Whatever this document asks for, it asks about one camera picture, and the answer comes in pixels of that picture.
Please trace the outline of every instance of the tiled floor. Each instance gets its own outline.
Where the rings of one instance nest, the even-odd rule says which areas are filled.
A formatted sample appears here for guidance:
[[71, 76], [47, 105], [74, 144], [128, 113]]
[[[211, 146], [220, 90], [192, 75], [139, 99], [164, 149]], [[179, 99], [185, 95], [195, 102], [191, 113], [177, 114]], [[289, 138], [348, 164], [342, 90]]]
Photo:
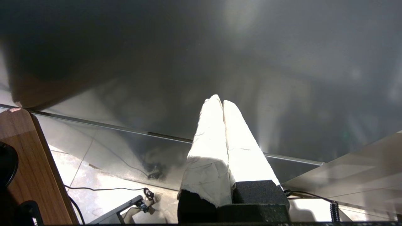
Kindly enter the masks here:
[[[155, 212], [140, 212], [134, 215], [136, 223], [177, 223], [177, 191], [124, 180], [104, 172], [73, 155], [52, 150], [63, 183], [71, 187], [99, 188], [143, 188], [155, 193], [157, 203], [152, 205]], [[128, 200], [143, 195], [140, 191], [111, 190], [91, 191], [86, 189], [67, 189], [68, 195], [78, 204], [84, 220], [89, 223]]]

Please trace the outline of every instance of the wooden surface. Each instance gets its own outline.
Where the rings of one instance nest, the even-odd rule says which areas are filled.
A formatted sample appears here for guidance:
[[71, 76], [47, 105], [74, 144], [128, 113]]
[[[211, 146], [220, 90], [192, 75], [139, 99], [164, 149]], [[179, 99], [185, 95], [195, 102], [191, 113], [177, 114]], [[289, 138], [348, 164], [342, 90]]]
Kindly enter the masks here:
[[24, 109], [1, 113], [0, 141], [18, 154], [18, 170], [7, 188], [14, 202], [36, 201], [45, 225], [78, 224], [38, 120]]

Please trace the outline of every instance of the floor tile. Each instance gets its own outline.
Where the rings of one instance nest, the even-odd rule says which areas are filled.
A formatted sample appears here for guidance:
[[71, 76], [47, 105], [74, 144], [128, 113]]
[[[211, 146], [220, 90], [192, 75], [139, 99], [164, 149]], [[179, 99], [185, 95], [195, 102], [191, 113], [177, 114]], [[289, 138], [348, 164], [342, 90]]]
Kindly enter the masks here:
[[[124, 180], [106, 173], [87, 162], [82, 162], [72, 187], [90, 187], [94, 189], [117, 187], [136, 189], [147, 187], [158, 197], [159, 202], [152, 206], [156, 211], [152, 216], [149, 213], [138, 213], [134, 216], [135, 221], [157, 223], [164, 220], [167, 223], [177, 223], [178, 201], [176, 197], [178, 191]], [[68, 194], [78, 204], [86, 223], [97, 219], [137, 195], [144, 195], [142, 190], [128, 191], [123, 189], [111, 191], [69, 189]]]
[[82, 159], [68, 153], [53, 151], [52, 148], [50, 150], [63, 183], [65, 185], [70, 185], [80, 167]]
[[48, 145], [84, 159], [97, 127], [44, 116], [36, 116]]
[[117, 177], [178, 190], [191, 144], [100, 128], [84, 161]]

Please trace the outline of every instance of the black object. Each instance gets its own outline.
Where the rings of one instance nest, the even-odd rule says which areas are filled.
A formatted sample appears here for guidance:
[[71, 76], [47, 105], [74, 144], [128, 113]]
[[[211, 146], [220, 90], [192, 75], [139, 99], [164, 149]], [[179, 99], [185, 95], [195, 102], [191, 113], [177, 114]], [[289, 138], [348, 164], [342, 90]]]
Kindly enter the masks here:
[[289, 201], [272, 180], [234, 184], [233, 204], [215, 208], [198, 194], [181, 191], [177, 207], [179, 223], [290, 222]]
[[145, 205], [145, 203], [144, 203], [144, 199], [142, 198], [142, 196], [140, 196], [141, 197], [141, 199], [140, 200], [138, 200], [138, 201], [136, 201], [135, 203], [134, 203], [134, 205], [136, 205], [138, 208], [140, 208], [144, 213], [146, 213], [146, 212], [148, 212], [148, 210], [149, 210], [149, 207], [147, 206], [147, 205]]
[[290, 222], [290, 204], [272, 180], [234, 184], [232, 205], [217, 209], [218, 222]]
[[6, 189], [18, 168], [17, 151], [10, 145], [0, 142], [0, 190]]
[[217, 222], [216, 207], [196, 193], [182, 190], [177, 206], [179, 223]]
[[232, 194], [233, 204], [278, 204], [285, 205], [289, 210], [290, 204], [281, 187], [272, 180], [241, 181], [234, 184]]
[[280, 204], [232, 204], [217, 209], [218, 222], [290, 222]]
[[18, 226], [33, 226], [33, 218], [36, 219], [38, 226], [43, 225], [41, 213], [39, 212], [38, 204], [35, 201], [29, 200], [21, 203], [17, 207], [14, 224]]
[[339, 205], [337, 202], [334, 201], [330, 204], [330, 211], [332, 222], [340, 222]]
[[138, 207], [141, 208], [142, 211], [144, 211], [144, 213], [146, 213], [149, 210], [149, 207], [147, 207], [142, 202], [142, 200], [143, 200], [142, 196], [139, 195], [139, 196], [131, 199], [130, 201], [124, 203], [123, 205], [103, 214], [101, 217], [95, 219], [94, 221], [92, 221], [89, 224], [112, 224], [112, 225], [125, 224], [124, 219], [120, 214], [123, 210], [125, 210], [133, 205], [136, 205], [136, 206], [140, 205]]

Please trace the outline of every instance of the black cable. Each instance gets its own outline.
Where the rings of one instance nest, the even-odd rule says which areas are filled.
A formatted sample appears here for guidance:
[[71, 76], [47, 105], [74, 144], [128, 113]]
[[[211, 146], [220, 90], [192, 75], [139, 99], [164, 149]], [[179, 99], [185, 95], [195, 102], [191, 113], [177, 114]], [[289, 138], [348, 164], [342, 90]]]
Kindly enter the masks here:
[[324, 198], [324, 197], [321, 197], [319, 195], [315, 195], [315, 194], [312, 194], [312, 193], [309, 193], [309, 192], [306, 192], [306, 191], [285, 190], [284, 192], [285, 192], [285, 195], [287, 197], [291, 196], [293, 193], [301, 193], [301, 194], [311, 195], [311, 196], [314, 196], [314, 197], [317, 197], [317, 198], [320, 198], [320, 199], [323, 199], [323, 200], [329, 202], [330, 203], [330, 212], [331, 212], [332, 222], [340, 222], [339, 204], [338, 204], [337, 201], [330, 200], [330, 199], [327, 199], [327, 198]]
[[149, 200], [154, 199], [154, 196], [155, 196], [155, 194], [152, 191], [150, 191], [147, 187], [137, 188], [137, 189], [130, 189], [130, 188], [125, 188], [125, 187], [93, 189], [93, 188], [90, 188], [90, 187], [70, 187], [70, 186], [67, 186], [67, 185], [64, 185], [64, 186], [66, 188], [69, 188], [69, 189], [88, 189], [88, 190], [91, 190], [91, 191], [110, 191], [110, 190], [117, 190], [117, 189], [125, 189], [125, 190], [129, 190], [129, 191], [143, 190], [145, 196]]
[[70, 196], [68, 196], [68, 197], [70, 198], [70, 201], [73, 203], [73, 205], [76, 207], [76, 209], [77, 209], [77, 211], [78, 211], [78, 214], [80, 215], [82, 224], [85, 225], [84, 217], [82, 216], [81, 210], [80, 210], [80, 208], [78, 207], [77, 203], [75, 203], [74, 200], [73, 200]]

